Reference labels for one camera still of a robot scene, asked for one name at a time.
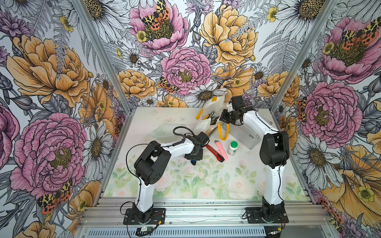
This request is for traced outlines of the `grey metal utility knife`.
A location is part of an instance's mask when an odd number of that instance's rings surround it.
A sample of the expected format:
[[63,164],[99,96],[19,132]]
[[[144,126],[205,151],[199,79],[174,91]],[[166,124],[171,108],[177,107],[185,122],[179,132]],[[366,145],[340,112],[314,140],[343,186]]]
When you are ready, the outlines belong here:
[[213,118],[211,119],[211,123],[210,123],[210,125],[211,125],[211,126],[212,126],[212,125],[215,125],[215,124],[217,123],[218,119],[219,119],[219,117],[213,117]]

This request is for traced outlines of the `pink utility knife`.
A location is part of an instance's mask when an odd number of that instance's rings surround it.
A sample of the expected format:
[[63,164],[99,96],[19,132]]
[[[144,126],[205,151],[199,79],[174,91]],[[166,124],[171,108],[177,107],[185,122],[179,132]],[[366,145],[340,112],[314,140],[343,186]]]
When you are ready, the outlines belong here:
[[218,140],[215,140],[214,142],[215,142],[215,145],[217,146],[217,148],[218,148],[218,150],[219,150],[221,156],[223,157],[223,159],[224,159],[225,161],[228,161],[229,158],[228,158],[228,156],[227,156],[227,154],[226,154],[226,152],[225,152],[225,149],[224,149],[222,143],[221,143],[220,141],[218,141]]

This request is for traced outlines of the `red utility knife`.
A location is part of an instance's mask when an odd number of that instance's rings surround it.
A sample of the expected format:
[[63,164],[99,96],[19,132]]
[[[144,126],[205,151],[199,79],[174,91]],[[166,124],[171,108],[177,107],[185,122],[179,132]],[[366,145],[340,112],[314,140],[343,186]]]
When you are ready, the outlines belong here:
[[209,145],[206,145],[206,148],[215,156],[218,162],[223,163],[225,161],[224,157],[218,153],[214,148]]

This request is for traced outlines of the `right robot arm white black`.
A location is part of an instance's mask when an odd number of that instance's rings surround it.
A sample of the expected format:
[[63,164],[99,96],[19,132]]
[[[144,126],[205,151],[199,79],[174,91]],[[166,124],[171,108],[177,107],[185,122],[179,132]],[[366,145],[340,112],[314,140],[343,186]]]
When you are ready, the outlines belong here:
[[250,224],[289,222],[282,198],[284,167],[290,157],[289,136],[263,119],[258,110],[245,106],[242,96],[232,97],[220,119],[226,124],[247,126],[261,139],[259,157],[266,165],[266,190],[261,207],[247,207],[243,215]]

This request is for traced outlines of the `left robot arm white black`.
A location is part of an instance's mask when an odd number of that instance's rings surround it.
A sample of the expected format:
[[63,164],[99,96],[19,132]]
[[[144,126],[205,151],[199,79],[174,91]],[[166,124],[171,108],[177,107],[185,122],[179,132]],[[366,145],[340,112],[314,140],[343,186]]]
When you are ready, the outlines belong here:
[[146,224],[153,216],[154,184],[164,175],[169,161],[184,157],[193,165],[203,157],[203,148],[209,143],[209,137],[200,132],[181,135],[177,142],[160,144],[152,141],[147,144],[134,164],[136,177],[139,180],[138,195],[129,217],[140,224]]

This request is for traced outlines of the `silver aluminium case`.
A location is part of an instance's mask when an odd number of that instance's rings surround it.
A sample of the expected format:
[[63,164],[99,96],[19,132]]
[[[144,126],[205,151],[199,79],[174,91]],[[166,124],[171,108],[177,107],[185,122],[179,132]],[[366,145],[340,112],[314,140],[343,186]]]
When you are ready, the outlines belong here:
[[227,129],[227,126],[229,126],[229,135],[235,137],[238,142],[249,150],[252,150],[257,144],[261,144],[267,133],[277,131],[271,124],[260,117],[249,117],[240,126],[225,124],[224,129]]

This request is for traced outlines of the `white bottle green cap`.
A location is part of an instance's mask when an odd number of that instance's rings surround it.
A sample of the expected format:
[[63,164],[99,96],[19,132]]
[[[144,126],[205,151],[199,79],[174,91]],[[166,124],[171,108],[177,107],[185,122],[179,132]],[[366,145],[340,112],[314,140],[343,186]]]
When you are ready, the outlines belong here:
[[238,149],[238,143],[236,141],[231,141],[229,144],[229,149],[228,149],[228,155],[234,156],[236,151]]

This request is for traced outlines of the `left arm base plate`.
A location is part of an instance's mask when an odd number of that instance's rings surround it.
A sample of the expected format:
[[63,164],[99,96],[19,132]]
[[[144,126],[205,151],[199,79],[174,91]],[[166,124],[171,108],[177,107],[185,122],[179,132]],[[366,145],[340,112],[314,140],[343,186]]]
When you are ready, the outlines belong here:
[[162,225],[165,223],[165,208],[150,208],[142,213],[137,208],[129,208],[124,215],[124,225]]

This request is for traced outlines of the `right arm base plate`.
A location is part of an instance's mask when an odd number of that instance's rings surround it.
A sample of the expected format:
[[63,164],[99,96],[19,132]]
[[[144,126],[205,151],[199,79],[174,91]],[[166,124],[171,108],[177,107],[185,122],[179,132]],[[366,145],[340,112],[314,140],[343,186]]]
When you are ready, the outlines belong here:
[[245,209],[249,224],[287,224],[289,223],[285,209],[264,209],[247,207]]

